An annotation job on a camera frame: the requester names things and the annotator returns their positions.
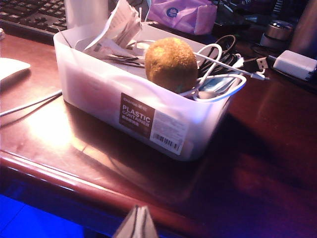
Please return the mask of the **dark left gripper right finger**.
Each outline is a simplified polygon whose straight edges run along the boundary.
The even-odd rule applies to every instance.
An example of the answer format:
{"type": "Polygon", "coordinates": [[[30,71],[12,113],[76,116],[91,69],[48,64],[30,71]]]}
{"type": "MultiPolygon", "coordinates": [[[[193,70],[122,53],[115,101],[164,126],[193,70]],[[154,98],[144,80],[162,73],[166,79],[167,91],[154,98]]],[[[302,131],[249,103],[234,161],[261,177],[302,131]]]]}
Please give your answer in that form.
{"type": "Polygon", "coordinates": [[[143,237],[144,238],[158,238],[158,233],[152,220],[150,211],[147,206],[143,207],[143,237]]]}

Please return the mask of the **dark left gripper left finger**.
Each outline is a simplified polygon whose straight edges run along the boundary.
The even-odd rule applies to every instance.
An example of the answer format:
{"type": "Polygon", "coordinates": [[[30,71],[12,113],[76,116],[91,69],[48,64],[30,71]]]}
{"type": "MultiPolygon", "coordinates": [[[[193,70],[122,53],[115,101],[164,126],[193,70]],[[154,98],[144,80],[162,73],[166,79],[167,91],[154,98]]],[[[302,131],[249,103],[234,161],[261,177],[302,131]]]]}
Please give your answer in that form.
{"type": "Polygon", "coordinates": [[[114,233],[114,238],[144,237],[144,208],[135,206],[114,233]]]}

